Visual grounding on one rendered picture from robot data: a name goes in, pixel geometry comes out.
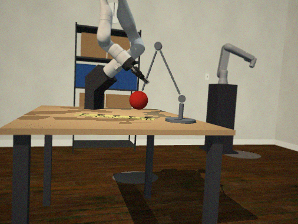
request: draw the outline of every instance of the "baseboard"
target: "baseboard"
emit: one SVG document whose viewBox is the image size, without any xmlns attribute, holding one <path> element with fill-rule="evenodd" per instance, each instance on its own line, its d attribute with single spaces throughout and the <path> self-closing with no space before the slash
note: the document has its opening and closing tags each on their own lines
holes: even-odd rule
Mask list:
<svg viewBox="0 0 298 224">
<path fill-rule="evenodd" d="M 155 146 L 189 146 L 189 145 L 204 145 L 204 139 L 155 139 Z M 0 139 L 0 147 L 12 147 L 13 140 L 12 136 L 7 136 L 5 139 Z M 147 144 L 146 139 L 138 139 L 137 138 L 137 146 L 145 146 Z M 235 145 L 243 145 L 243 144 L 272 144 L 280 147 L 284 147 L 286 149 L 298 151 L 298 145 L 287 143 L 285 141 L 279 141 L 275 139 L 234 139 Z M 72 146 L 72 139 L 55 139 L 53 138 L 53 146 Z M 38 147 L 44 146 L 43 139 L 31 139 L 31 146 Z"/>
</svg>

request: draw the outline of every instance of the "yellow label strip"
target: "yellow label strip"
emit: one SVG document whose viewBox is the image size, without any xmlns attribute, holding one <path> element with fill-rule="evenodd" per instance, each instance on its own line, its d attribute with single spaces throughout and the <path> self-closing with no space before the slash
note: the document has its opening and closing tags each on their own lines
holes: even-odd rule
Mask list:
<svg viewBox="0 0 298 224">
<path fill-rule="evenodd" d="M 133 119 L 133 120 L 155 120 L 152 117 L 134 117 L 134 116 L 121 116 L 121 115 L 108 115 L 108 114 L 75 114 L 75 116 L 84 117 L 101 117 L 101 118 L 121 118 L 121 119 Z"/>
</svg>

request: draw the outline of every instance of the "gray wall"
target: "gray wall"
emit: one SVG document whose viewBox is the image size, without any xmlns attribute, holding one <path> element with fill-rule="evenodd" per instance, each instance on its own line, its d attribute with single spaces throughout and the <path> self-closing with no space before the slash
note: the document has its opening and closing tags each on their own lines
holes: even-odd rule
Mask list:
<svg viewBox="0 0 298 224">
<path fill-rule="evenodd" d="M 220 50 L 229 42 L 258 59 L 251 69 L 243 59 L 230 56 L 228 81 L 238 85 L 234 143 L 275 144 L 278 139 L 292 148 L 298 145 L 294 79 L 297 0 L 156 2 L 128 1 L 146 47 L 141 70 L 147 73 L 154 43 L 160 41 L 178 87 L 187 98 L 184 115 L 206 120 L 208 85 L 218 82 Z M 296 9 L 288 14 L 289 3 Z M 1 1 L 0 126 L 40 105 L 72 106 L 75 22 L 97 26 L 99 8 L 98 0 Z M 209 81 L 204 79 L 205 73 L 210 74 Z M 149 80 L 144 90 L 149 98 L 147 108 L 177 114 L 178 93 L 160 54 Z M 156 138 L 157 144 L 204 142 L 203 136 Z M 54 136 L 54 145 L 55 140 L 68 145 L 70 139 Z M 145 144 L 145 136 L 138 139 L 138 144 Z M 33 136 L 32 143 L 34 140 L 42 142 L 42 136 Z M 12 144 L 12 136 L 1 136 L 0 145 L 6 144 Z"/>
</svg>

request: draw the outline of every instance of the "red ball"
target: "red ball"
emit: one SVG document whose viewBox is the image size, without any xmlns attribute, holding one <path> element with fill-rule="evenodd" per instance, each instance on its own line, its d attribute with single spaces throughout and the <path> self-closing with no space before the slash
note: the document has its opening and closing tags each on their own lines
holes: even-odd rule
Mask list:
<svg viewBox="0 0 298 224">
<path fill-rule="evenodd" d="M 142 91 L 136 91 L 130 95 L 130 105 L 137 109 L 143 109 L 148 103 L 147 95 Z"/>
</svg>

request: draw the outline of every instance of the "dark brown floor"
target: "dark brown floor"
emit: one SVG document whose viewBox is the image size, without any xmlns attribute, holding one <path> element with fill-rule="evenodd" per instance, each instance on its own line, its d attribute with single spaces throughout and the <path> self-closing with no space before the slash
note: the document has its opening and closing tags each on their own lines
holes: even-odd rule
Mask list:
<svg viewBox="0 0 298 224">
<path fill-rule="evenodd" d="M 234 146 L 260 159 L 223 156 L 219 223 L 298 223 L 298 152 Z M 51 206 L 42 206 L 43 147 L 31 149 L 30 223 L 201 223 L 206 153 L 199 146 L 155 146 L 153 196 L 114 173 L 145 170 L 145 146 L 53 147 Z M 0 148 L 0 223 L 11 222 L 12 148 Z"/>
</svg>

